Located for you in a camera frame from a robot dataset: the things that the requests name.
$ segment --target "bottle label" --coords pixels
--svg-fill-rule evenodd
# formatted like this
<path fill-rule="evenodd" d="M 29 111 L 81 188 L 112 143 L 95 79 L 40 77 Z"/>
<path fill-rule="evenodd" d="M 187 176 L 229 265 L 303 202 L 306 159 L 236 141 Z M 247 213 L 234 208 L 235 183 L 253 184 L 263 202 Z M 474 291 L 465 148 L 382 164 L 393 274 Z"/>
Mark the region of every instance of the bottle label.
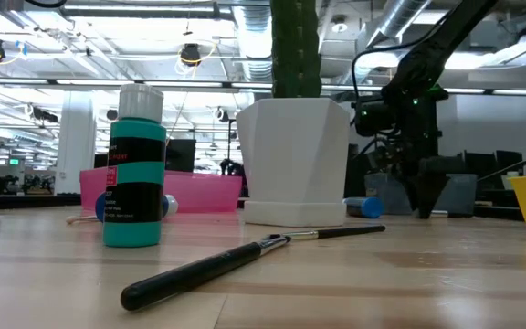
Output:
<path fill-rule="evenodd" d="M 110 139 L 105 222 L 162 220 L 165 142 L 136 137 Z"/>

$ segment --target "white column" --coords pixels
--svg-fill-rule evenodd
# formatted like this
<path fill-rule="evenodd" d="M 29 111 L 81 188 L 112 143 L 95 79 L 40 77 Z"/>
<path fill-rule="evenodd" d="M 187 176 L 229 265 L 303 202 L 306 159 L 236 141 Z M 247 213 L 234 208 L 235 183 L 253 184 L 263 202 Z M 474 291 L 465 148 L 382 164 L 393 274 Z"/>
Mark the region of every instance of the white column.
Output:
<path fill-rule="evenodd" d="M 95 159 L 97 114 L 92 92 L 65 91 L 60 119 L 60 141 L 54 193 L 80 193 L 81 170 L 92 169 Z"/>

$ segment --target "black robotic arm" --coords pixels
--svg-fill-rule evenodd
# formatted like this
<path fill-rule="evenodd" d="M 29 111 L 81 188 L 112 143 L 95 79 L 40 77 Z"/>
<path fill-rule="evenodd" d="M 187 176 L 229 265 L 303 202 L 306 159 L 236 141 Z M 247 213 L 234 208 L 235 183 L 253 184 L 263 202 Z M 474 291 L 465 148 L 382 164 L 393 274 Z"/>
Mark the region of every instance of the black robotic arm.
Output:
<path fill-rule="evenodd" d="M 356 131 L 362 136 L 382 134 L 387 139 L 384 146 L 366 155 L 368 163 L 373 169 L 388 167 L 404 184 L 420 218 L 429 218 L 446 186 L 447 174 L 459 173 L 462 163 L 437 156 L 437 150 L 432 154 L 429 141 L 437 137 L 429 134 L 415 101 L 432 93 L 449 57 L 497 3 L 463 0 L 445 16 L 443 24 L 401 59 L 393 79 L 381 90 L 382 102 L 356 103 Z M 447 97 L 444 90 L 436 94 L 438 99 Z"/>

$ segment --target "green cactus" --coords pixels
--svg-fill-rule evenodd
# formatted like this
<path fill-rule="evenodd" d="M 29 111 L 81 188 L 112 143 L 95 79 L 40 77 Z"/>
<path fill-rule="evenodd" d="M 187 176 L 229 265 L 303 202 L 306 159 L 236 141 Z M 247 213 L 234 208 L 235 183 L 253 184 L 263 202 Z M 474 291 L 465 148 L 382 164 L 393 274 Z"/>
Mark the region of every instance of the green cactus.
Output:
<path fill-rule="evenodd" d="M 271 0 L 273 98 L 320 97 L 315 0 Z"/>

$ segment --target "pink container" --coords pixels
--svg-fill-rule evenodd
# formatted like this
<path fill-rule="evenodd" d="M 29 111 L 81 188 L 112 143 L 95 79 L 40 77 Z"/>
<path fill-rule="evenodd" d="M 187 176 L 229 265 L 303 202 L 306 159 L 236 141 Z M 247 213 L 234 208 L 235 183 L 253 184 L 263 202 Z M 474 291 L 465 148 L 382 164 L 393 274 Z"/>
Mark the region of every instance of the pink container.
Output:
<path fill-rule="evenodd" d="M 107 167 L 80 172 L 80 200 L 84 210 L 95 209 L 105 192 Z M 242 178 L 165 171 L 163 193 L 178 201 L 178 213 L 235 212 Z"/>

